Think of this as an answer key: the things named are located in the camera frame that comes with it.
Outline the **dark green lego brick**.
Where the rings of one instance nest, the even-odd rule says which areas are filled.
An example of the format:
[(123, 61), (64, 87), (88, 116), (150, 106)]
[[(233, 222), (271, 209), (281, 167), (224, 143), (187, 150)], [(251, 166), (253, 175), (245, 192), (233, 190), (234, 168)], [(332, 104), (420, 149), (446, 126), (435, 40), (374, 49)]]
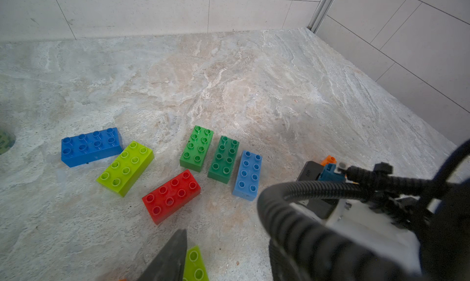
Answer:
[(209, 178), (228, 184), (235, 166), (238, 147), (237, 140), (221, 136), (209, 168)]

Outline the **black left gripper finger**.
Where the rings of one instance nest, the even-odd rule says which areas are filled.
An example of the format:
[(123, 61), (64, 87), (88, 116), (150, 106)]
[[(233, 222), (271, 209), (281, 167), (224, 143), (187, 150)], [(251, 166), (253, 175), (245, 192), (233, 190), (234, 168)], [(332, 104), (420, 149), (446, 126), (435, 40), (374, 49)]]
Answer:
[(178, 229), (144, 270), (138, 281), (182, 281), (187, 255), (187, 230)]

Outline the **red lego brick long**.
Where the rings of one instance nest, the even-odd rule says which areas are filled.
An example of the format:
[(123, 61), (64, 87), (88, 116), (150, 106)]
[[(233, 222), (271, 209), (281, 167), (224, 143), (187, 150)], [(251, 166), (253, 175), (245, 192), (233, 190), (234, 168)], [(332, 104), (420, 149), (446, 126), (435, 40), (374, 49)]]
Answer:
[(185, 170), (142, 198), (156, 225), (182, 208), (201, 192), (201, 187), (190, 170)]

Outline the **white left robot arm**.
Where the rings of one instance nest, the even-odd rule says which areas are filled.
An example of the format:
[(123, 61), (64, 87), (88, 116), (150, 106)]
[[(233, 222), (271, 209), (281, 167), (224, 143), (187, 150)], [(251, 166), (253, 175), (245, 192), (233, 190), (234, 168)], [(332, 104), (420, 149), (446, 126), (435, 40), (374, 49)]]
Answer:
[(449, 178), (470, 156), (459, 146), (432, 179), (341, 163), (259, 191), (262, 158), (243, 153), (235, 193), (257, 200), (269, 244), (246, 233), (221, 259), (231, 281), (467, 281), (470, 182)]

